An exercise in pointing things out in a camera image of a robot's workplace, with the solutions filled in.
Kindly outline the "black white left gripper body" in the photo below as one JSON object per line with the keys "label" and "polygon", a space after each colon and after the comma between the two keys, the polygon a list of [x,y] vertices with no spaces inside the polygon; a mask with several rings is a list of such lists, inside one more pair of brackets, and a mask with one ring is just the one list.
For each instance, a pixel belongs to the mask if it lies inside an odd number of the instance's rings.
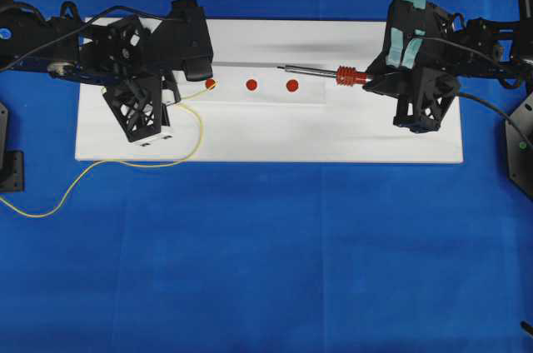
{"label": "black white left gripper body", "polygon": [[103,99],[130,143],[147,147],[172,138],[167,104],[162,103],[164,72],[149,72],[143,61],[151,32],[136,16],[90,31],[80,49],[81,82],[102,87]]}

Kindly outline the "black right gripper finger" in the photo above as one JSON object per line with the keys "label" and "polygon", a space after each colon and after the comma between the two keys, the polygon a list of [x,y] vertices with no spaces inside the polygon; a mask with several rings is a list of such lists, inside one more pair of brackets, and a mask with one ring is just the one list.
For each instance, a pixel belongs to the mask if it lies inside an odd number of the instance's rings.
{"label": "black right gripper finger", "polygon": [[412,0],[392,0],[381,52],[366,69],[370,74],[411,70],[421,47],[421,10]]}
{"label": "black right gripper finger", "polygon": [[412,72],[388,72],[373,74],[371,80],[362,86],[366,92],[387,97],[412,97]]}

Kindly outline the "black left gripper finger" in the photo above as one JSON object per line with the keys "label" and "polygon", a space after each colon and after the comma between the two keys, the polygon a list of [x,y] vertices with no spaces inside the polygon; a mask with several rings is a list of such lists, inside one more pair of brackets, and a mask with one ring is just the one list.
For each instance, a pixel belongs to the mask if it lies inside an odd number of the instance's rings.
{"label": "black left gripper finger", "polygon": [[177,79],[172,70],[164,72],[161,77],[162,81],[162,103],[179,103],[181,99],[178,90]]}
{"label": "black left gripper finger", "polygon": [[174,0],[156,28],[156,66],[182,71],[187,81],[212,77],[213,50],[207,20],[197,0]]}

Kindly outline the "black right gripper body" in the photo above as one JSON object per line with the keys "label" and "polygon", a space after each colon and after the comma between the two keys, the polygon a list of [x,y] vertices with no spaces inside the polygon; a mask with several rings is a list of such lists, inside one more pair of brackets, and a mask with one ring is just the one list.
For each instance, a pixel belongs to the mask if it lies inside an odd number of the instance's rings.
{"label": "black right gripper body", "polygon": [[412,97],[398,97],[393,124],[414,133],[437,131],[453,98],[447,83],[450,78],[442,70],[446,66],[446,48],[433,39],[449,37],[455,27],[454,16],[428,2],[426,6],[426,35],[421,37],[421,48],[412,72]]}

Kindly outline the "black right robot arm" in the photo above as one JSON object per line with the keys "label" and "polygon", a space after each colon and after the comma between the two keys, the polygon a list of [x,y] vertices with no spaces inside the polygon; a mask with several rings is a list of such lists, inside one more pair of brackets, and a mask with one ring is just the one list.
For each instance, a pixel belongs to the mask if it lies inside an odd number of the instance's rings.
{"label": "black right robot arm", "polygon": [[502,42],[515,42],[518,22],[481,17],[462,21],[427,0],[392,0],[380,54],[366,69],[364,91],[395,98],[393,123],[414,133],[437,132],[459,95],[460,77],[496,79],[505,89],[531,81],[519,59],[504,60]]}

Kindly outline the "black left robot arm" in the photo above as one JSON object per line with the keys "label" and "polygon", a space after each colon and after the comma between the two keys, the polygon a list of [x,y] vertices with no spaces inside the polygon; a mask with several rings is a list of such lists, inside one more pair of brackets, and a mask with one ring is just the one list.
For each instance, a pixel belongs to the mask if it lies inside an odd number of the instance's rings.
{"label": "black left robot arm", "polygon": [[182,100],[175,72],[189,82],[212,78],[207,20],[196,0],[176,0],[154,29],[151,13],[113,6],[89,20],[66,1],[46,19],[34,6],[1,0],[1,69],[46,73],[101,86],[103,98],[129,142],[147,145],[170,120],[170,102]]}

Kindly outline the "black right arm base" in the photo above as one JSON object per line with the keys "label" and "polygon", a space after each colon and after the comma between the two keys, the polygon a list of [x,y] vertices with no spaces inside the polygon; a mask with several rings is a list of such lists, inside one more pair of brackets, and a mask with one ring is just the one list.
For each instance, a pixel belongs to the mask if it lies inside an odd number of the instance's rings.
{"label": "black right arm base", "polygon": [[511,181],[532,197],[532,0],[518,0],[520,20],[511,45],[511,63],[526,73],[526,98],[506,123],[506,151]]}

